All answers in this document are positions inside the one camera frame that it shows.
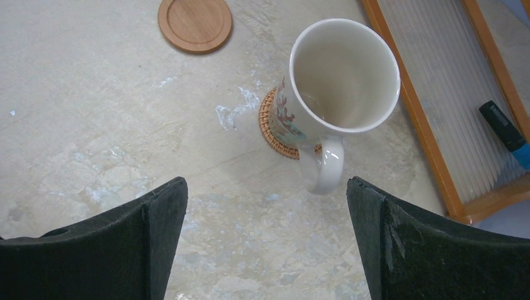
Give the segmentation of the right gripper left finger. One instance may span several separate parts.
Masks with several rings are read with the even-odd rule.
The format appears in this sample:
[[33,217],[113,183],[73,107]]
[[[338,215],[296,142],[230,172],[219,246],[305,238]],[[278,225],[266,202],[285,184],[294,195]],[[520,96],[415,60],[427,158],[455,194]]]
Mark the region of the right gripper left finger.
[[188,204],[175,177],[41,237],[1,240],[2,299],[163,299]]

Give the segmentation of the tall beige mug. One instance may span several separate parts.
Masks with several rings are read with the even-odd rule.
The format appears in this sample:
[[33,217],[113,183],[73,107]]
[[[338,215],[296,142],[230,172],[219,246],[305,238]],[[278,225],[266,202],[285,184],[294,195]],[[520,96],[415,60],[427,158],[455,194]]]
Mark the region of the tall beige mug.
[[344,138],[381,125],[400,88],[390,47],[360,22],[325,19],[297,37],[267,121],[277,141],[298,151],[308,192],[337,188]]

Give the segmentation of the woven rattan coaster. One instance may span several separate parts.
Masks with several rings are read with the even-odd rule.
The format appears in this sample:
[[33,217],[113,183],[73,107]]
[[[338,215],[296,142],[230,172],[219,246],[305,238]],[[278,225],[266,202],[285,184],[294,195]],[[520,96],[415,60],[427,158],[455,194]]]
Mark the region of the woven rattan coaster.
[[314,154],[322,153],[319,123],[292,86],[280,84],[268,92],[259,107],[258,123],[266,142],[287,158],[298,160],[303,147],[312,149]]

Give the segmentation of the orange coaster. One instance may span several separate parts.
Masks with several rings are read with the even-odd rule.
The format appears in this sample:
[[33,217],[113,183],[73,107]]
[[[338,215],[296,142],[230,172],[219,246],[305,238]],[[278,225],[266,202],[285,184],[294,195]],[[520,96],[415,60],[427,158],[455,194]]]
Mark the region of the orange coaster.
[[157,20],[166,41],[191,54],[220,49],[233,30],[231,11],[223,0],[163,0]]

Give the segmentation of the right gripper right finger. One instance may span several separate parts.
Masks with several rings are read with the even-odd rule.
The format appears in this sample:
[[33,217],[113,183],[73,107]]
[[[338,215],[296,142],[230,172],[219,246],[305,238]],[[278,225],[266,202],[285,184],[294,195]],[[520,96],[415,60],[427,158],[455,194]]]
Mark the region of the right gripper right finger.
[[528,299],[529,240],[452,221],[360,177],[347,204],[373,299]]

